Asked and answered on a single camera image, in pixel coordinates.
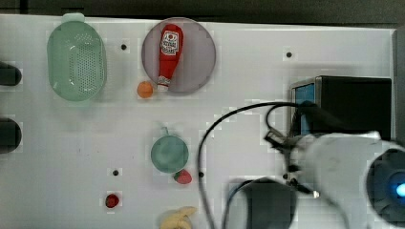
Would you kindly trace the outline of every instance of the orange ball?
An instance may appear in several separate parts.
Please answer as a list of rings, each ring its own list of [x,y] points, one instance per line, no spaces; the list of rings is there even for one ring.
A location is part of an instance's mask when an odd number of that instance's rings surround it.
[[[141,98],[148,98],[153,94],[153,86],[148,81],[140,82],[137,89],[138,95]]]

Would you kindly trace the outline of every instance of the ketchup bottle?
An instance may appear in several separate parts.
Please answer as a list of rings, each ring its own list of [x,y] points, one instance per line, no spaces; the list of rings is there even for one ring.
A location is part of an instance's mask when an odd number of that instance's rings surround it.
[[[173,73],[179,64],[183,34],[180,27],[168,24],[163,28],[160,38],[160,67],[158,91],[167,92]]]

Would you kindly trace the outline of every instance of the black cylinder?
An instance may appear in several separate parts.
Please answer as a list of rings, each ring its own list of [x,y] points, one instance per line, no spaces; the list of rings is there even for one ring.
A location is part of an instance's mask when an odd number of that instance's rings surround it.
[[[15,86],[20,83],[21,72],[12,65],[0,62],[0,85]]]
[[[9,118],[0,118],[0,154],[15,150],[21,142],[21,129]]]

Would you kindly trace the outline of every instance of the yellow banana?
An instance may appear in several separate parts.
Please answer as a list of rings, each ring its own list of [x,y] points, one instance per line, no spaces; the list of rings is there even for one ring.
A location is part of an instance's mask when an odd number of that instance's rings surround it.
[[[178,212],[167,217],[160,225],[160,229],[191,229],[191,224],[185,217],[193,215],[195,207],[183,207]]]

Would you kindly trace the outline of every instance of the red object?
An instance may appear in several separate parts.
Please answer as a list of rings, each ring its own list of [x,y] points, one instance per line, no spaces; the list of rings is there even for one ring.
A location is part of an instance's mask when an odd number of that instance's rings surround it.
[[[175,179],[175,181],[177,181],[180,184],[188,184],[191,182],[191,180],[193,180],[190,173],[188,173],[185,170],[181,170],[181,171],[177,172],[174,176],[174,179]]]
[[[105,199],[105,205],[108,208],[114,208],[119,204],[119,198],[115,194],[110,194]]]
[[[179,64],[183,34],[180,27],[168,24],[163,28],[160,38],[160,67],[158,90],[167,91],[173,72]]]

